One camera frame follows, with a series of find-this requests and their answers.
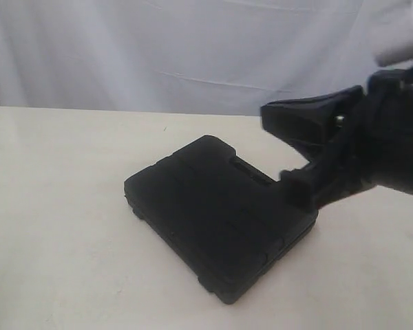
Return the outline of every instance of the black plastic case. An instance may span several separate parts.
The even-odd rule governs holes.
[[[212,136],[125,182],[135,214],[226,304],[234,303],[315,224],[317,211],[286,204],[279,189],[279,182]]]

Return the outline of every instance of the table surface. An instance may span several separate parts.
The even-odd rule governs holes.
[[[123,195],[204,135],[276,178],[304,165],[258,118],[0,108],[0,329],[413,329],[413,197],[376,188],[235,305],[208,294]]]

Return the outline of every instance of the white backdrop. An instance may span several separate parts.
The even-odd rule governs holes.
[[[257,114],[364,83],[372,3],[0,0],[0,104]]]

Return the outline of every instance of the white table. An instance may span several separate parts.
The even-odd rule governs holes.
[[[272,177],[304,164],[258,118],[0,108],[0,329],[413,329],[413,197],[324,209],[223,305],[139,221],[123,182],[211,134]]]

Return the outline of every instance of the black case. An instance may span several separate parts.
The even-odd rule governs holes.
[[[226,304],[234,303],[314,226],[281,185],[204,136],[125,182],[144,219]]]

